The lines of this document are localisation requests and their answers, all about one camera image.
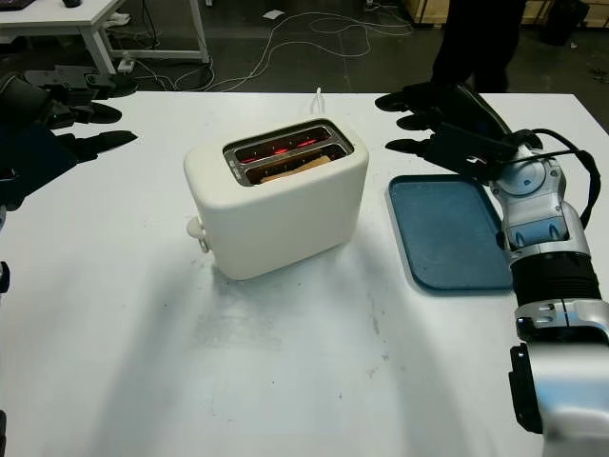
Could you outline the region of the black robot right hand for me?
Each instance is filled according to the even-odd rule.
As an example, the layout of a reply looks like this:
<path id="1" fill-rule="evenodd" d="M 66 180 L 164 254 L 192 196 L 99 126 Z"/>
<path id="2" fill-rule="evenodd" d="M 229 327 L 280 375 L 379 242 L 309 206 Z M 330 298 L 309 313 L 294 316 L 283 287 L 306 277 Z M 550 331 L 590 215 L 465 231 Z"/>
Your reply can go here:
<path id="1" fill-rule="evenodd" d="M 454 146 L 471 148 L 476 153 L 500 160 L 510 160 L 518 148 L 508 141 L 510 128 L 476 92 L 465 84 L 424 82 L 408 85 L 375 100 L 375 106 L 387 112 L 408 112 L 400 118 L 400 129 L 430 129 L 429 138 L 392 140 L 387 149 L 417 155 L 421 158 L 435 149 L 445 154 Z"/>

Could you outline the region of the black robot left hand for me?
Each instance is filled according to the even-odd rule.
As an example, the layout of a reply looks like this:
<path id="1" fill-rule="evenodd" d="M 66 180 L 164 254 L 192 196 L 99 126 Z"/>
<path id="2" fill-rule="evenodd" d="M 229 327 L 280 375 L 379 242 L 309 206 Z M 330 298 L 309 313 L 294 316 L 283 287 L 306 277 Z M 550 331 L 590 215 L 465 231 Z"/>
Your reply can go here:
<path id="1" fill-rule="evenodd" d="M 136 89 L 129 78 L 85 67 L 6 75 L 1 79 L 1 178 L 48 180 L 134 142 L 137 134 L 125 129 L 90 137 L 55 132 L 76 124 L 118 123 L 123 113 L 103 102 Z"/>

